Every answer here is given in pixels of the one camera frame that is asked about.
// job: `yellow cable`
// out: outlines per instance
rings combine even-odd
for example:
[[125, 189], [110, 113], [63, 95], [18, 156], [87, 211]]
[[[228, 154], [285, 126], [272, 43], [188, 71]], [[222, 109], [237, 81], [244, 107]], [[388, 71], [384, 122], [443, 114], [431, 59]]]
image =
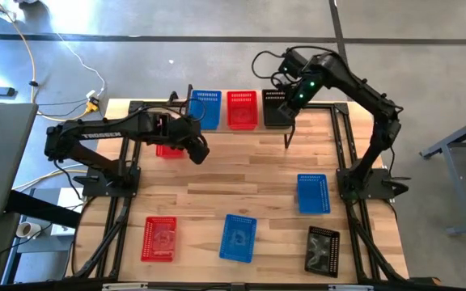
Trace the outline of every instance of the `yellow cable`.
[[[21, 32], [21, 30], [19, 29], [19, 27], [17, 27], [17, 25], [15, 25], [13, 19], [10, 17], [10, 15], [8, 14], [8, 11], [6, 11], [5, 7], [3, 7], [3, 5], [1, 5], [0, 3], [0, 8], [3, 10], [3, 12], [5, 12], [6, 14], [6, 17], [8, 17], [8, 19], [10, 20], [10, 23], [12, 23], [12, 25], [14, 26], [15, 30], [17, 31], [17, 33], [19, 33], [19, 36], [21, 36], [21, 39], [23, 40], [24, 42], [24, 45], [26, 46], [26, 50], [28, 51], [28, 55], [30, 56], [30, 61], [32, 62], [32, 82], [35, 82], [36, 81], [36, 62], [35, 60], [33, 59], [33, 55], [32, 55], [32, 51], [30, 49], [30, 46], [28, 46], [28, 42], [26, 41], [26, 39], [24, 38], [23, 36], [23, 33]], [[36, 88], [34, 86], [32, 86], [32, 94], [31, 94], [31, 102], [32, 103], [35, 103], [36, 102], [36, 94], [35, 94], [35, 90]], [[45, 119], [47, 120], [52, 120], [52, 121], [57, 121], [57, 122], [64, 122], [64, 121], [67, 121], [67, 120], [77, 120], [79, 118], [82, 118], [84, 117], [87, 113], [89, 113], [90, 111], [87, 110], [86, 108], [86, 111], [84, 113], [82, 113], [81, 115], [79, 116], [76, 116], [74, 118], [70, 118], [70, 119], [57, 119], [57, 118], [52, 118], [52, 117], [49, 117], [49, 116], [46, 116], [43, 112], [41, 112], [40, 110], [37, 110], [37, 115], [38, 116], [43, 116]]]
[[[85, 170], [66, 170], [68, 173], [87, 173], [87, 171]], [[29, 182], [26, 182], [24, 184], [21, 184], [17, 187], [13, 187], [12, 190], [16, 190], [16, 189], [19, 189], [19, 188], [28, 188], [30, 186], [32, 186], [33, 184], [36, 184], [36, 183], [39, 183], [40, 181], [44, 180], [44, 179], [47, 179], [47, 178], [51, 178], [51, 177], [54, 177], [56, 175], [60, 175], [60, 174], [63, 174], [62, 171], [59, 171], [59, 170], [56, 170], [56, 171], [53, 171], [47, 175], [42, 175], [41, 177], [39, 178], [36, 178], [32, 181], [29, 181]]]

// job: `red plastic basket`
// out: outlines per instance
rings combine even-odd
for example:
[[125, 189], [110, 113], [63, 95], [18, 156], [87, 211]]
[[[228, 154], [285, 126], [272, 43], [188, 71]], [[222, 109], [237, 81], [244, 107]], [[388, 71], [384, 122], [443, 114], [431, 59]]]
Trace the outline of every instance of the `red plastic basket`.
[[227, 92], [227, 125], [234, 130], [253, 130], [258, 125], [256, 91]]
[[147, 217], [142, 262], [172, 262], [176, 250], [175, 217]]
[[183, 158], [184, 151], [173, 150], [169, 146], [165, 146], [165, 145], [156, 145], [155, 155], [161, 158]]

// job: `gray floor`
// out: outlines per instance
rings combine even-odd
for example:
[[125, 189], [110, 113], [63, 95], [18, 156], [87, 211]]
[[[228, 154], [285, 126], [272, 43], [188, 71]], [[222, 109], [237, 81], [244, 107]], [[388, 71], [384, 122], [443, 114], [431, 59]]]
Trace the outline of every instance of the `gray floor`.
[[[99, 36], [336, 36], [328, 0], [166, 0], [44, 1], [28, 7], [19, 26], [26, 33], [60, 32]], [[378, 91], [403, 105], [403, 130], [394, 145], [395, 175], [413, 179], [397, 198], [401, 239], [411, 276], [437, 276], [445, 285], [466, 287], [466, 235], [449, 237], [448, 226], [463, 222], [455, 190], [441, 156], [424, 161], [418, 151], [466, 123], [466, 0], [337, 0], [346, 38], [458, 39], [462, 45], [347, 44], [349, 65]], [[0, 20], [0, 33], [15, 34]], [[264, 88], [251, 74], [258, 51], [282, 52], [291, 43], [253, 42], [71, 42], [88, 65], [108, 82], [106, 98], [159, 98], [200, 88]], [[100, 81], [82, 68], [58, 41], [31, 41], [41, 84], [38, 103], [81, 99]], [[324, 44], [336, 49], [336, 44]], [[257, 64], [260, 74], [277, 68], [270, 57]], [[19, 93], [10, 102], [28, 102], [31, 76], [19, 40], [0, 40], [0, 85]], [[321, 91], [317, 99], [345, 99]], [[68, 112], [72, 106], [44, 108]], [[97, 114], [89, 118], [98, 118]], [[53, 122], [37, 117], [15, 183], [53, 170], [42, 155], [44, 131]], [[384, 155], [387, 162], [389, 155]], [[64, 177], [41, 187], [67, 186]], [[63, 264], [58, 257], [35, 255], [30, 262]], [[16, 280], [39, 280], [18, 273]]]

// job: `plastic basket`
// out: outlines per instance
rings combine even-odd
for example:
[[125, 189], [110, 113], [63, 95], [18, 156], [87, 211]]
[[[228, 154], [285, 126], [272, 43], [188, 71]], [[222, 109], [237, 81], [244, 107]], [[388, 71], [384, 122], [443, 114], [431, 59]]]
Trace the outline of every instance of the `plastic basket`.
[[310, 226], [305, 271], [337, 278], [340, 237], [337, 231]]
[[227, 125], [234, 130], [253, 130], [258, 125], [256, 91], [227, 92]]
[[172, 262], [176, 250], [175, 217], [147, 217], [142, 262]]
[[192, 115], [196, 119], [202, 118], [200, 120], [201, 129], [217, 129], [220, 122], [221, 98], [221, 91], [192, 91], [192, 97], [189, 102], [189, 115]]
[[173, 150], [169, 146], [165, 146], [165, 145], [156, 145], [155, 155], [161, 158], [183, 158], [184, 151]]
[[222, 259], [251, 263], [255, 236], [255, 218], [227, 214], [218, 256]]
[[330, 213], [326, 175], [298, 174], [298, 202], [300, 213]]
[[294, 124], [278, 111], [285, 100], [285, 92], [278, 90], [262, 90], [262, 107], [264, 125], [267, 129], [287, 129]]

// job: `blue basket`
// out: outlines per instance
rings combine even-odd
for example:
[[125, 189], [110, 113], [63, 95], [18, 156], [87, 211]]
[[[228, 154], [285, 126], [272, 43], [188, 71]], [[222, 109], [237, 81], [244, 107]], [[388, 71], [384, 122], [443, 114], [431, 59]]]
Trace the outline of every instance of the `blue basket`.
[[298, 202], [300, 213], [330, 213], [327, 176], [322, 174], [298, 174]]
[[189, 103], [189, 114], [194, 118], [201, 118], [201, 129], [215, 130], [220, 122], [220, 102], [222, 99], [221, 91], [192, 91], [192, 97]]
[[227, 214], [218, 256], [251, 263], [255, 246], [256, 219]]

